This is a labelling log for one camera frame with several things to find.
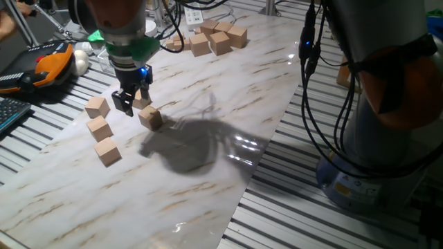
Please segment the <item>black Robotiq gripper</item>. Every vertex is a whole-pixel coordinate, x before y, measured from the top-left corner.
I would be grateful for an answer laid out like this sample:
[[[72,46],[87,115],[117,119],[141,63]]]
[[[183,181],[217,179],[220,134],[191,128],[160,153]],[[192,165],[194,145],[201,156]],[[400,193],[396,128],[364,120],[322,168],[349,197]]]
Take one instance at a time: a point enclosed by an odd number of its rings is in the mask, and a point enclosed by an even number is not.
[[[153,82],[152,67],[145,65],[128,71],[122,71],[116,68],[115,72],[121,87],[121,89],[111,94],[115,108],[124,112],[129,117],[133,117],[134,112],[132,105],[134,96],[130,95],[130,93],[135,93],[140,89],[141,99],[150,100],[149,89],[150,84]]]

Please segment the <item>person's bare hand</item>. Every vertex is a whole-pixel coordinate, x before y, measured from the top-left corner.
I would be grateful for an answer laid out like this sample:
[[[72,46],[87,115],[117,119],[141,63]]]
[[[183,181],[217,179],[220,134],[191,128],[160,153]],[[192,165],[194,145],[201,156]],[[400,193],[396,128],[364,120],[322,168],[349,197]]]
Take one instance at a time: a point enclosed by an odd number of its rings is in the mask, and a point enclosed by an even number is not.
[[[33,11],[33,7],[28,5],[27,3],[17,1],[16,5],[20,11],[20,13],[25,17],[29,17]]]

